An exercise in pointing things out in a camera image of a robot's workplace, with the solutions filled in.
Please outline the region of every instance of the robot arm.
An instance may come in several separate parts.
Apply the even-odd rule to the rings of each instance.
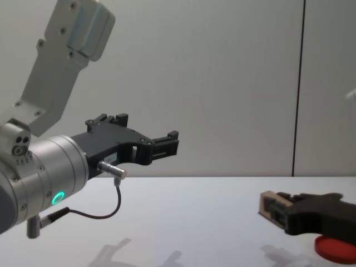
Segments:
[[[62,116],[80,70],[103,53],[115,17],[97,0],[58,0],[22,97],[0,116],[0,234],[27,221],[29,238],[69,212],[106,219],[120,208],[124,162],[149,165],[177,154],[178,132],[150,139],[127,128],[128,115],[102,114],[72,138],[31,142]],[[41,219],[39,213],[79,192],[106,172],[115,178],[118,206],[107,216],[65,208]]]
[[[39,137],[61,118],[79,72],[100,59],[115,24],[94,0],[59,0],[19,101],[0,117]]]

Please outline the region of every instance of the green led ring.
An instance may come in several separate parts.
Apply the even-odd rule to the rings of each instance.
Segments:
[[[57,193],[57,195],[55,195],[54,198],[52,199],[52,205],[58,204],[58,203],[61,202],[64,198],[65,198],[65,193],[64,193],[63,191]]]

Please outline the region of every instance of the black cable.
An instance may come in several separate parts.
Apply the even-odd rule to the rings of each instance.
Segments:
[[[94,216],[94,215],[86,214],[84,212],[77,211],[77,210],[69,210],[69,212],[75,213],[75,214],[78,214],[78,215],[81,215],[81,216],[84,216],[84,217],[87,217],[87,218],[90,218],[90,219],[95,219],[95,220],[103,220],[103,219],[111,218],[118,212],[118,210],[120,209],[120,206],[121,206],[120,188],[117,187],[116,191],[117,191],[117,206],[116,206],[115,210],[112,213],[110,213],[109,215],[106,215],[106,216]]]
[[[303,2],[303,17],[301,19],[301,37],[300,37],[300,53],[299,53],[299,73],[298,73],[298,89],[296,92],[296,110],[295,110],[295,126],[294,126],[294,143],[293,143],[293,159],[291,166],[291,176],[295,173],[295,155],[296,155],[296,135],[298,129],[298,114],[299,114],[299,96],[300,96],[300,81],[301,81],[301,64],[303,61],[303,44],[304,44],[304,27],[305,27],[305,7],[306,0]]]
[[[47,217],[51,221],[51,223],[55,222],[56,220],[60,219],[61,217],[67,215],[70,212],[69,207],[65,207],[64,209],[58,210],[54,213],[49,214]]]

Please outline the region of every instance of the silver cylindrical joint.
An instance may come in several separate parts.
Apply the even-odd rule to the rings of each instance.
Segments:
[[[41,226],[41,229],[49,226],[51,224],[51,220],[48,218],[48,216],[44,217],[41,219],[41,222],[40,222],[40,226]]]
[[[20,159],[0,158],[0,234],[80,191],[88,180],[84,152],[69,137],[33,142]]]
[[[103,172],[106,172],[108,174],[111,174],[112,176],[114,177],[118,177],[120,178],[121,180],[125,179],[126,176],[127,176],[127,171],[125,170],[122,170],[118,167],[115,167],[114,165],[111,165],[109,163],[106,163],[104,161],[100,161],[98,163],[98,166],[97,168],[100,170],[100,171],[103,171]]]

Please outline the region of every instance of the screw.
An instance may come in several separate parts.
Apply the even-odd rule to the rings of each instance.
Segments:
[[[66,27],[62,27],[61,29],[60,29],[60,35],[63,35],[63,34],[65,34],[67,32],[67,28]]]
[[[18,182],[18,178],[16,176],[11,176],[10,179],[13,182]]]
[[[21,205],[21,211],[25,210],[27,208],[27,204],[22,204]]]
[[[21,156],[22,153],[23,153],[23,150],[22,150],[22,148],[19,147],[19,146],[15,146],[15,147],[13,148],[13,150],[12,150],[12,154],[13,154],[14,156]]]
[[[73,9],[76,9],[76,7],[77,7],[77,3],[76,3],[76,2],[73,2],[73,3],[71,3],[71,5],[69,6],[69,9],[70,9],[70,10],[73,10]]]
[[[43,47],[45,44],[42,40],[39,40],[38,41],[38,47]]]

